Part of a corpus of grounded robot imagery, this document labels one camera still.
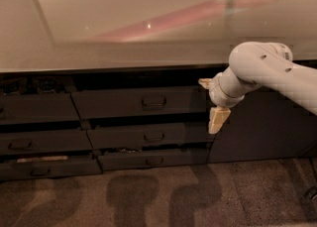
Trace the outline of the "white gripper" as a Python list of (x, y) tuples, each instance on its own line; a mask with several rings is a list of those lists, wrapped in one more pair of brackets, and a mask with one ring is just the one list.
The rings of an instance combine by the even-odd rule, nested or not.
[(208, 132), (217, 134), (231, 114), (232, 108), (241, 102), (245, 96), (231, 97), (221, 88), (220, 78), (222, 72), (216, 74), (214, 78), (199, 78), (198, 83), (205, 89), (209, 89), (211, 101), (218, 107), (210, 109)]

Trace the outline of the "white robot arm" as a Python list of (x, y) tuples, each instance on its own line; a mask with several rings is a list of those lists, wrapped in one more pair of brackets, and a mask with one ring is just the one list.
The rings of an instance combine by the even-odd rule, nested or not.
[(233, 48), (229, 66), (198, 83), (209, 91), (208, 132), (217, 134), (231, 108), (249, 92), (268, 87), (317, 114), (317, 69), (293, 62), (291, 49), (281, 43), (245, 42)]

